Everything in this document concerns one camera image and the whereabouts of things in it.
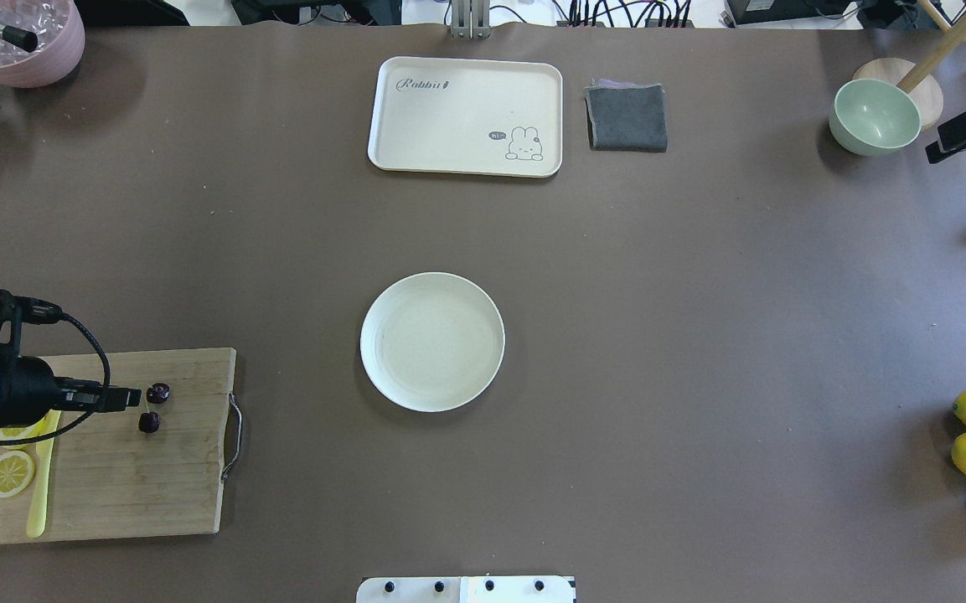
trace wooden cutting board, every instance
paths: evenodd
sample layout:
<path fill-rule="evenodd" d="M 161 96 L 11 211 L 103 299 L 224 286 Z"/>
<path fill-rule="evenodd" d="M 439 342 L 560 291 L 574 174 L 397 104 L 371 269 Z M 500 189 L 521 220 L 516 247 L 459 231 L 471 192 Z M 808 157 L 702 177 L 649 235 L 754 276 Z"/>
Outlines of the wooden cutting board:
<path fill-rule="evenodd" d="M 217 533 L 222 515 L 223 439 L 237 352 L 233 348 L 107 354 L 111 382 L 142 392 L 168 383 L 171 398 L 151 405 L 154 434 L 137 428 L 144 402 L 92 415 L 58 436 L 51 456 L 47 528 L 24 534 L 35 480 L 0 499 L 0 544 Z M 44 358 L 59 377 L 102 381 L 94 354 Z M 78 413 L 62 413 L 61 425 Z M 35 444 L 24 447 L 35 455 Z"/>

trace white tray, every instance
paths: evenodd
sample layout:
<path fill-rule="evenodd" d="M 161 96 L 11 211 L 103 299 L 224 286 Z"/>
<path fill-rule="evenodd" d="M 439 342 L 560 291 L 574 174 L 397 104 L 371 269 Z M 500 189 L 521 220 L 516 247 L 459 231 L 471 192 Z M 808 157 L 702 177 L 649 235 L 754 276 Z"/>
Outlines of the white tray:
<path fill-rule="evenodd" d="M 368 157 L 395 171 L 552 176 L 562 87 L 548 64 L 392 57 L 379 69 Z"/>

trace towel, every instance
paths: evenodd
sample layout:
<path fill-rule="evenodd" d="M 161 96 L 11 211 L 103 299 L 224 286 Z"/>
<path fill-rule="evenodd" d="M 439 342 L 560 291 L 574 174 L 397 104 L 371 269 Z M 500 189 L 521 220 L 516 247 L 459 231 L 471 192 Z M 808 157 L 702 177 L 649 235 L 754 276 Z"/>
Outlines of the towel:
<path fill-rule="evenodd" d="M 661 84 L 594 80 L 586 87 L 591 148 L 665 152 L 665 89 Z"/>

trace ice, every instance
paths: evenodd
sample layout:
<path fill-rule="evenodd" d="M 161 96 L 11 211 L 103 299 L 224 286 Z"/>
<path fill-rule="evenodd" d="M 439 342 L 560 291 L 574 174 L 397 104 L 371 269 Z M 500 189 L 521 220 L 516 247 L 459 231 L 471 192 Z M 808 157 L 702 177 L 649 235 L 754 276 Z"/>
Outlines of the ice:
<path fill-rule="evenodd" d="M 0 23 L 12 24 L 14 27 L 35 32 L 39 45 L 35 47 L 34 53 L 45 49 L 47 44 L 61 34 L 69 14 L 69 3 L 66 0 L 50 0 L 46 3 L 4 0 L 0 3 Z M 28 56 L 31 54 L 0 39 L 0 66 L 15 64 Z"/>

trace white plate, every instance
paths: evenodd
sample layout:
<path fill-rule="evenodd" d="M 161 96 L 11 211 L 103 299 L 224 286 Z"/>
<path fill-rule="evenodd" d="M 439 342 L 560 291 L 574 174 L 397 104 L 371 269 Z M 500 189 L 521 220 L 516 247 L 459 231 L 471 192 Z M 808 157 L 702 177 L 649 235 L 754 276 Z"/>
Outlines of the white plate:
<path fill-rule="evenodd" d="M 382 291 L 364 318 L 359 352 L 384 396 L 421 412 L 466 405 L 493 381 L 505 325 L 486 291 L 446 272 L 422 272 Z"/>
<path fill-rule="evenodd" d="M 562 88 L 550 64 L 388 59 L 367 156 L 395 171 L 552 176 L 563 150 Z"/>

